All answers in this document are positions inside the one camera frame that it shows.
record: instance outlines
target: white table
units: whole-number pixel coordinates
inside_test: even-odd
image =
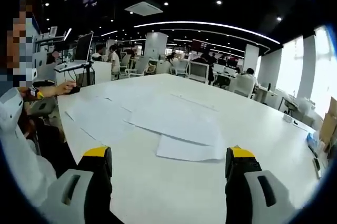
[[[254,100],[168,74],[88,86],[77,94],[60,96],[62,125],[76,161],[99,144],[79,130],[64,111],[80,96],[90,98],[108,85],[129,83],[153,84],[155,94],[175,92],[213,106],[221,113],[226,147],[239,145],[254,153],[262,169],[272,171],[285,184],[295,207],[302,207],[311,196],[318,180],[313,155],[305,143],[308,132],[284,122],[283,113]],[[312,132],[308,126],[299,125]],[[155,154],[158,140],[157,134],[134,128],[124,140],[111,146],[111,211],[125,224],[224,224],[225,160],[159,158]]]

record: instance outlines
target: chair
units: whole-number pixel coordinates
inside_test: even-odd
[[[224,65],[219,65],[219,64],[214,64],[213,65],[213,71],[222,74],[225,71],[225,66]]]
[[[237,75],[236,83],[233,92],[241,96],[250,98],[252,96],[255,81],[252,78],[248,78],[244,75]]]
[[[121,61],[120,75],[125,75],[125,70],[127,69],[128,63],[130,61],[131,55],[126,54]]]
[[[207,84],[210,66],[207,64],[190,62],[188,78]]]
[[[150,60],[149,57],[140,57],[136,62],[136,67],[134,69],[125,70],[127,77],[130,78],[130,77],[144,76],[145,71],[148,67],[149,60]]]
[[[177,67],[171,66],[170,73],[176,76],[186,76],[187,75],[187,66],[189,65],[188,60],[179,61],[179,65]]]
[[[160,61],[157,64],[156,74],[169,73],[170,71],[170,62]]]

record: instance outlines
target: computer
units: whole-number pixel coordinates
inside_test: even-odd
[[[89,64],[89,50],[94,33],[89,33],[78,39],[74,61],[70,63],[63,63],[55,67],[55,71],[62,73],[68,70],[85,67]]]

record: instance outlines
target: ceiling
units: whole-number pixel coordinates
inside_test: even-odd
[[[315,0],[221,0],[221,5],[216,3],[218,0],[150,0],[163,13],[141,16],[125,11],[125,8],[141,1],[97,0],[94,6],[85,6],[83,0],[36,0],[38,3],[34,13],[42,32],[47,32],[51,26],[58,26],[60,34],[72,28],[69,41],[91,30],[97,39],[118,40],[145,39],[146,33],[154,30],[168,34],[168,43],[187,46],[190,42],[175,39],[198,39],[215,44],[216,50],[239,56],[244,56],[247,43],[258,46],[260,55],[264,55],[323,22],[315,7]],[[279,22],[277,17],[282,17],[282,21]],[[204,24],[134,28],[136,25],[169,21],[225,24],[263,34],[281,44],[241,30]],[[115,30],[118,32],[101,37]]]

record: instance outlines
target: hand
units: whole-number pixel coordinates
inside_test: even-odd
[[[75,81],[66,81],[59,86],[56,86],[56,95],[63,95],[69,93],[73,87],[76,86]]]

